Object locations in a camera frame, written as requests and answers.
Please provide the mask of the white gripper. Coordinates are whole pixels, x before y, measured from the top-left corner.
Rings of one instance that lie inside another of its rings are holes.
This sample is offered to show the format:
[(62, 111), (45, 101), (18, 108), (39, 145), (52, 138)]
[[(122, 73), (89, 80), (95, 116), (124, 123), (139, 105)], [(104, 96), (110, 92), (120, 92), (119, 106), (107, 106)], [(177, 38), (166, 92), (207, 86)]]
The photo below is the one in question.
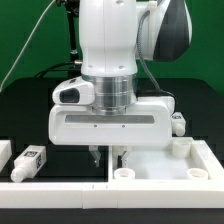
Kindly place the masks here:
[(55, 145), (90, 145), (95, 165), (101, 146), (120, 146), (117, 167), (125, 168), (131, 146), (167, 145), (172, 138), (173, 97), (139, 97), (122, 115), (98, 115), (90, 106), (55, 105), (49, 115), (49, 139)]

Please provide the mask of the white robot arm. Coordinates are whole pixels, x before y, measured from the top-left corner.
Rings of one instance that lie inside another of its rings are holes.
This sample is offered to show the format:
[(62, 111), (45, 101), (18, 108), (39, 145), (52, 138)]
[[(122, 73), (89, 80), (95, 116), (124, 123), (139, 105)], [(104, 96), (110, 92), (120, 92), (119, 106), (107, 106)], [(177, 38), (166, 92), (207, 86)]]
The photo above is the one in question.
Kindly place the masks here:
[(95, 158), (108, 146), (123, 166), (132, 150), (164, 147), (184, 135), (174, 96), (159, 85), (138, 92), (137, 69), (176, 60), (191, 37), (185, 0), (81, 0), (81, 74), (52, 94), (51, 142), (86, 145)]

